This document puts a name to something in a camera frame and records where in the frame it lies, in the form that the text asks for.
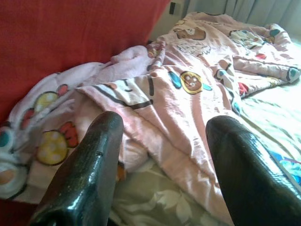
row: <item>pink blanket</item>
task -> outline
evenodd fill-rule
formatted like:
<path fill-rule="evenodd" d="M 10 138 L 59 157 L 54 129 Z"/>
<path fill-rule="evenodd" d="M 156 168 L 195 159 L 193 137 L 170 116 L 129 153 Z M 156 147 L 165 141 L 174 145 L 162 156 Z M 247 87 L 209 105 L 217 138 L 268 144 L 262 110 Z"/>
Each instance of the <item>pink blanket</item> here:
<path fill-rule="evenodd" d="M 0 178 L 6 179 L 0 196 L 39 202 L 91 121 L 110 110 L 124 120 L 119 160 L 127 171 L 150 155 L 212 215 L 232 224 L 206 123 L 221 114 L 238 117 L 232 110 L 239 113 L 241 97 L 293 82 L 299 68 L 287 33 L 276 24 L 263 28 L 227 15 L 189 14 L 147 48 L 133 47 L 105 65 L 80 65 L 37 84 L 1 128 L 10 140 L 0 149 Z"/>

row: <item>cartoon character print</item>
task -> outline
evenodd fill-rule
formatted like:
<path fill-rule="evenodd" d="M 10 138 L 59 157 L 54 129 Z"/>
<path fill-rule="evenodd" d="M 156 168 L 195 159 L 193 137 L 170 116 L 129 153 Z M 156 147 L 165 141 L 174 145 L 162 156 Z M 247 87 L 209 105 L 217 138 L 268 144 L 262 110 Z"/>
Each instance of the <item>cartoon character print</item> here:
<path fill-rule="evenodd" d="M 200 20 L 200 22 L 203 22 L 203 23 L 211 25 L 211 26 L 214 26 L 214 25 L 224 25 L 224 24 L 221 24 L 221 23 L 218 23 L 218 22 L 211 22 L 211 21 L 207 21 L 207 20 Z"/>
<path fill-rule="evenodd" d="M 179 26 L 185 23 L 186 20 L 179 20 L 177 23 L 175 23 L 175 26 Z"/>
<path fill-rule="evenodd" d="M 291 174 L 296 182 L 301 185 L 301 162 L 290 159 L 269 150 L 269 153 Z"/>
<path fill-rule="evenodd" d="M 226 87 L 226 89 L 228 90 L 231 98 L 230 98 L 230 104 L 231 104 L 231 108 L 232 110 L 240 115 L 240 111 L 241 111 L 241 108 L 240 108 L 240 105 L 241 105 L 241 98 L 240 97 L 237 97 L 237 95 L 233 92 L 233 90 L 229 89 Z"/>
<path fill-rule="evenodd" d="M 214 75 L 214 78 L 217 79 L 221 84 L 224 85 L 224 75 L 226 73 L 227 72 L 224 69 L 217 70 L 215 75 Z"/>
<path fill-rule="evenodd" d="M 267 56 L 264 53 L 259 53 L 255 57 L 260 60 L 265 60 L 267 58 Z"/>
<path fill-rule="evenodd" d="M 30 122 L 30 119 L 36 114 L 44 110 L 51 103 L 55 102 L 59 97 L 63 96 L 68 91 L 68 85 L 63 84 L 57 88 L 56 92 L 47 91 L 39 95 L 33 104 L 33 107 L 27 109 L 20 124 L 20 129 L 25 129 Z"/>
<path fill-rule="evenodd" d="M 193 45 L 192 43 L 181 43 L 177 45 L 177 48 L 183 52 L 193 55 L 195 57 L 200 57 L 203 54 L 207 55 L 211 52 L 211 47 L 204 45 L 203 43 L 196 43 Z"/>
<path fill-rule="evenodd" d="M 204 40 L 206 38 L 206 32 L 199 27 L 190 29 L 176 28 L 174 32 L 177 34 L 178 39 Z"/>
<path fill-rule="evenodd" d="M 300 71 L 298 68 L 295 68 L 295 67 L 290 67 L 288 70 L 287 70 L 287 73 L 286 73 L 286 79 L 289 81 L 289 82 L 293 82 L 295 81 L 299 76 L 298 74 L 300 75 Z"/>
<path fill-rule="evenodd" d="M 133 110 L 153 104 L 154 84 L 151 76 L 117 80 L 93 87 L 115 103 Z"/>
<path fill-rule="evenodd" d="M 0 128 L 0 153 L 9 153 L 13 147 L 14 133 L 10 123 Z M 13 169 L 2 169 L 0 172 L 0 185 L 7 184 L 15 177 Z"/>
<path fill-rule="evenodd" d="M 249 92 L 249 87 L 242 82 L 238 83 L 239 95 L 244 97 Z"/>
<path fill-rule="evenodd" d="M 193 72 L 183 72 L 180 75 L 181 84 L 189 94 L 197 94 L 202 91 L 202 79 Z"/>
<path fill-rule="evenodd" d="M 247 49 L 253 49 L 256 46 L 262 46 L 264 44 L 264 40 L 262 40 L 260 36 L 246 30 L 231 31 L 229 37 L 236 44 L 241 45 Z"/>
<path fill-rule="evenodd" d="M 257 75 L 265 78 L 263 86 L 266 86 L 265 85 L 266 82 L 269 83 L 269 87 L 274 87 L 274 86 L 280 85 L 283 82 L 281 79 L 271 77 L 271 76 L 267 76 L 267 75 L 264 75 L 264 74 L 257 74 Z"/>
<path fill-rule="evenodd" d="M 280 33 L 280 30 L 278 30 L 278 29 L 271 30 L 269 32 L 269 37 L 265 38 L 264 40 L 266 42 L 268 42 L 269 44 L 274 44 L 275 43 L 275 36 L 278 35 L 279 33 Z"/>
<path fill-rule="evenodd" d="M 68 121 L 59 130 L 43 133 L 36 159 L 44 165 L 61 164 L 67 158 L 69 148 L 75 148 L 78 143 L 76 128 Z"/>
<path fill-rule="evenodd" d="M 10 122 L 0 127 L 0 198 L 7 199 L 22 192 L 27 178 L 27 168 L 17 164 L 13 153 L 15 141 Z"/>
<path fill-rule="evenodd" d="M 146 48 L 148 57 L 155 58 L 165 48 L 165 45 L 163 44 L 163 42 L 153 42 L 147 45 Z"/>
<path fill-rule="evenodd" d="M 182 79 L 181 79 L 181 76 L 179 77 L 178 75 L 176 75 L 176 74 L 175 74 L 174 72 L 172 72 L 172 71 L 168 72 L 168 74 L 169 74 L 169 77 L 170 77 L 170 79 L 171 79 L 171 81 L 172 81 L 174 87 L 175 87 L 176 89 L 182 88 L 183 81 L 182 81 Z M 193 73 L 193 72 L 183 72 L 182 75 L 187 75 L 187 76 L 191 76 L 191 75 L 192 75 L 192 76 L 194 77 L 194 78 L 192 78 L 192 81 L 194 81 L 195 78 L 196 78 L 195 75 L 197 75 L 197 74 L 195 74 L 195 73 Z M 205 90 L 208 90 L 208 91 L 211 91 L 211 90 L 212 90 L 212 88 L 211 88 L 210 86 L 208 86 L 208 85 L 202 83 L 201 77 L 200 77 L 199 75 L 197 75 L 197 78 L 199 78 L 198 81 L 197 81 L 197 85 L 199 85 L 198 82 L 201 83 L 201 91 L 202 91 L 202 89 L 205 89 Z M 188 88 L 186 88 L 186 86 L 183 85 L 183 87 L 184 87 L 184 89 L 186 90 L 186 92 L 187 92 L 187 90 L 189 90 Z M 189 90 L 188 93 L 189 93 L 189 94 L 195 94 L 195 93 L 193 93 L 192 90 Z"/>

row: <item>leaf pattern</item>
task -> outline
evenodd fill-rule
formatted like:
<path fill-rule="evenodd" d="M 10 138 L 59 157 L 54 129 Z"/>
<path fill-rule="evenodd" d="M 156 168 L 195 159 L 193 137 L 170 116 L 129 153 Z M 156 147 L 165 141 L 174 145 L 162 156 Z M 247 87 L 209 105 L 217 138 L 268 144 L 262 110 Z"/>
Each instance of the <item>leaf pattern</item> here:
<path fill-rule="evenodd" d="M 152 159 L 117 183 L 112 208 L 128 226 L 226 226 L 182 192 Z"/>

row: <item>bedding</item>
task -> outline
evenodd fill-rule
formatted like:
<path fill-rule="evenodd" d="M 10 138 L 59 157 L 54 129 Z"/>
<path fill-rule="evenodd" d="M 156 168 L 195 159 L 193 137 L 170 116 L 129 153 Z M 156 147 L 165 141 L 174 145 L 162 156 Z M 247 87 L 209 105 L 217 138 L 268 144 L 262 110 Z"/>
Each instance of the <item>bedding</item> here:
<path fill-rule="evenodd" d="M 117 183 L 111 219 L 119 226 L 226 226 L 172 181 L 149 158 L 127 180 Z"/>
<path fill-rule="evenodd" d="M 301 185 L 300 80 L 265 90 L 243 100 L 241 116 L 269 153 Z"/>
<path fill-rule="evenodd" d="M 296 81 L 296 59 L 294 45 L 276 24 L 263 28 L 227 15 L 192 13 L 147 48 L 52 74 L 1 128 L 0 196 L 38 203 L 92 120 L 115 111 L 124 120 L 119 161 L 128 172 L 150 155 L 187 197 L 231 225 L 205 125 L 217 115 L 240 120 L 249 114 L 242 97 Z M 189 223 L 184 215 L 179 220 Z"/>

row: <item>red fabric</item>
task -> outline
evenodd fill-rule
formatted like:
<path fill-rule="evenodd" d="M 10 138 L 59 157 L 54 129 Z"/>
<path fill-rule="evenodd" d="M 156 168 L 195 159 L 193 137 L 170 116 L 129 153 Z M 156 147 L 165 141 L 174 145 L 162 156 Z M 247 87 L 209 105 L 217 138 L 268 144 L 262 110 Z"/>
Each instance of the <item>red fabric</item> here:
<path fill-rule="evenodd" d="M 241 82 L 238 83 L 239 86 L 239 94 L 242 96 L 244 93 L 249 91 L 249 87 Z"/>
<path fill-rule="evenodd" d="M 143 45 L 169 0 L 1 0 L 0 122 L 43 77 Z"/>
<path fill-rule="evenodd" d="M 0 200 L 0 225 L 25 226 L 36 208 L 34 204 Z"/>
<path fill-rule="evenodd" d="M 265 54 L 263 54 L 263 53 L 257 54 L 256 57 L 257 57 L 258 59 L 260 59 L 260 60 L 264 60 L 264 59 L 267 58 L 267 56 L 266 56 Z"/>

